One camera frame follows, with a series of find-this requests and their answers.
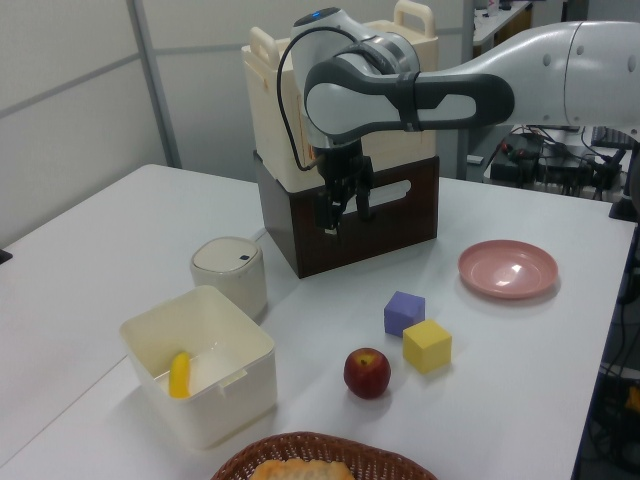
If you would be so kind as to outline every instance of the apple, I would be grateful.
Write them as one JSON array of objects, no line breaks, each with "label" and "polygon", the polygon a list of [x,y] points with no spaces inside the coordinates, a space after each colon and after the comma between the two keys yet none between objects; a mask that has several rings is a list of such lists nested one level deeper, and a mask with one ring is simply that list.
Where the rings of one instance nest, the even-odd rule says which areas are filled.
[{"label": "apple", "polygon": [[344,382],[360,398],[377,398],[384,393],[391,378],[391,365],[382,352],[359,348],[344,363]]}]

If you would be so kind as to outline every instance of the pink plate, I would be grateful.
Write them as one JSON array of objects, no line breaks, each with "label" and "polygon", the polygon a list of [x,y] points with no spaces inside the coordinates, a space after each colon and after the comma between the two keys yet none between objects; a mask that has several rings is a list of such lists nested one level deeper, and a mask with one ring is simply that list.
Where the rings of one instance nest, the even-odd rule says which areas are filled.
[{"label": "pink plate", "polygon": [[558,264],[544,250],[514,240],[491,240],[466,249],[458,259],[462,281],[499,298],[529,298],[558,278]]}]

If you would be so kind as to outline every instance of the crate handle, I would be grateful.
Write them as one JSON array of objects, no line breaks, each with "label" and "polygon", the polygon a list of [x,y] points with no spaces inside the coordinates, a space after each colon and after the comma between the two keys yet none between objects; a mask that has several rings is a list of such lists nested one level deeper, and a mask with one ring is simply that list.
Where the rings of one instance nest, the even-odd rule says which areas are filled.
[{"label": "crate handle", "polygon": [[264,30],[253,27],[249,30],[249,48],[251,52],[267,64],[272,70],[276,70],[280,64],[280,52],[274,38]]},{"label": "crate handle", "polygon": [[415,3],[410,0],[398,0],[393,9],[393,23],[404,25],[404,14],[408,13],[418,17],[424,23],[424,34],[427,38],[436,36],[436,23],[433,19],[433,12],[426,5]]}]

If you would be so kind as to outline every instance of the yellow cube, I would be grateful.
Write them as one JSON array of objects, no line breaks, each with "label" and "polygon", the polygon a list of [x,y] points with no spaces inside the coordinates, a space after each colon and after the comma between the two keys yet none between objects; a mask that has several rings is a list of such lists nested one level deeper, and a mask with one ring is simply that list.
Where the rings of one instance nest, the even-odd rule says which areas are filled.
[{"label": "yellow cube", "polygon": [[451,334],[427,319],[402,332],[402,354],[420,373],[451,362]]}]

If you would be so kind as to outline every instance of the banana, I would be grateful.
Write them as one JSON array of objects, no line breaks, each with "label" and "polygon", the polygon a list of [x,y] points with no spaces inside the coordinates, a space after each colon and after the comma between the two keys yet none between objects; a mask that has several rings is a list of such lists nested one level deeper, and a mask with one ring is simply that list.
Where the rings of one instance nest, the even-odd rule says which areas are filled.
[{"label": "banana", "polygon": [[173,358],[169,370],[169,395],[174,398],[189,398],[189,377],[191,359],[187,352],[181,352]]}]

